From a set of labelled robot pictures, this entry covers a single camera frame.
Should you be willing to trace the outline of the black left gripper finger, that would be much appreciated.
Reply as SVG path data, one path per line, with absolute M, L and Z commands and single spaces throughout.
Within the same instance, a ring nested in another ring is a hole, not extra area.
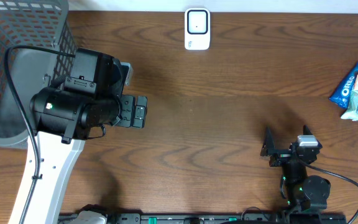
M 145 125 L 145 117 L 147 114 L 147 97 L 138 96 L 133 119 L 133 128 L 143 128 Z
M 121 113 L 120 120 L 116 126 L 130 128 L 133 125 L 133 112 L 135 108 L 135 97 L 132 95 L 122 95 L 120 98 Z

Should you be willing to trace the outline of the blue Oreo cookie pack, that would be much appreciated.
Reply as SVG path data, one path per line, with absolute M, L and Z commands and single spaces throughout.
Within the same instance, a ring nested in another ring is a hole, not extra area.
M 347 109 L 351 90 L 354 87 L 356 76 L 358 75 L 358 61 L 350 72 L 341 80 L 329 100 L 337 104 L 339 107 Z

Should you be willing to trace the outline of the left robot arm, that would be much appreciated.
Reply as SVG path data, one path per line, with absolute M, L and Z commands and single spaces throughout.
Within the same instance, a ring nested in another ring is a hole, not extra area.
M 88 49 L 73 54 L 68 75 L 20 108 L 29 133 L 27 160 L 9 221 L 56 223 L 73 167 L 93 128 L 143 128 L 147 98 L 124 94 L 132 65 Z

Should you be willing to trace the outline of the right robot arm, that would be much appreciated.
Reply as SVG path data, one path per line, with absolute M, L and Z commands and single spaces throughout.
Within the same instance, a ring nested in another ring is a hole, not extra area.
M 306 166 L 317 160 L 321 143 L 307 126 L 287 149 L 275 147 L 272 132 L 265 130 L 260 155 L 269 158 L 269 166 L 280 167 L 280 193 L 288 208 L 277 215 L 282 223 L 321 223 L 321 212 L 327 208 L 331 183 L 318 175 L 308 175 Z

